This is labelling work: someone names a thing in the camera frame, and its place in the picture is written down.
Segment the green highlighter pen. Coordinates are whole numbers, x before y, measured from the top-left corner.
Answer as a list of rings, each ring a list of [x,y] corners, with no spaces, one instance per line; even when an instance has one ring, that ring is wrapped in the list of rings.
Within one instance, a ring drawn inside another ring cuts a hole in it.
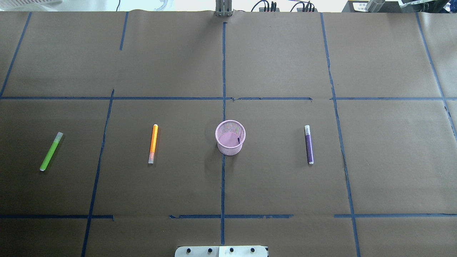
[[[56,134],[56,136],[44,158],[44,161],[41,163],[41,166],[39,167],[39,171],[46,171],[63,136],[64,136],[64,133],[62,133],[62,132],[58,132]]]

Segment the pink mesh pen holder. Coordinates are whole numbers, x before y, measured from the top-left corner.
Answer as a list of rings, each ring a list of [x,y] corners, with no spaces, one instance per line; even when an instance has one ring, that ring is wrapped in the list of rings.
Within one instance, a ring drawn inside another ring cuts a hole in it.
[[[246,139],[244,126],[235,120],[225,120],[215,129],[217,148],[225,156],[235,156]]]

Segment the aluminium frame post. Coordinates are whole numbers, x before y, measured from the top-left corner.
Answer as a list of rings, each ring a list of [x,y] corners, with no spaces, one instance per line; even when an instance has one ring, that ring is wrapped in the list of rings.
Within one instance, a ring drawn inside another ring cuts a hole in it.
[[[232,0],[215,0],[215,16],[231,17],[233,15]]]

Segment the purple highlighter pen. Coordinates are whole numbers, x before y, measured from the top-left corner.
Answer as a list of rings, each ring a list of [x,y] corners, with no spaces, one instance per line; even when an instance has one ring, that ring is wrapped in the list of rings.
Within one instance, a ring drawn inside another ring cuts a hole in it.
[[[307,151],[307,162],[309,165],[313,165],[315,163],[315,160],[314,160],[314,156],[313,156],[311,130],[310,130],[310,125],[308,125],[308,124],[304,126],[304,136],[305,136],[305,144],[306,144],[306,151]]]

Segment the orange highlighter pen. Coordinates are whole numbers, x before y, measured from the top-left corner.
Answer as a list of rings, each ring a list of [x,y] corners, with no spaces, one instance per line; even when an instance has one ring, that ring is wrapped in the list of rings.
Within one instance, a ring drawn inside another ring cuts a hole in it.
[[[149,152],[149,157],[147,164],[148,165],[153,165],[155,161],[155,151],[156,151],[156,145],[157,145],[157,139],[158,139],[158,131],[159,131],[159,126],[158,124],[154,124],[152,128],[152,133],[151,133],[151,142],[150,142],[150,152]]]

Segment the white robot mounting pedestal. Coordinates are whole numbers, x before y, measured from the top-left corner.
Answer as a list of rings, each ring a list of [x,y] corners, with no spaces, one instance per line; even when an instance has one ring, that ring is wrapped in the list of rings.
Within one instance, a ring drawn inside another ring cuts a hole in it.
[[[261,245],[188,246],[178,247],[175,257],[269,257],[269,251]]]

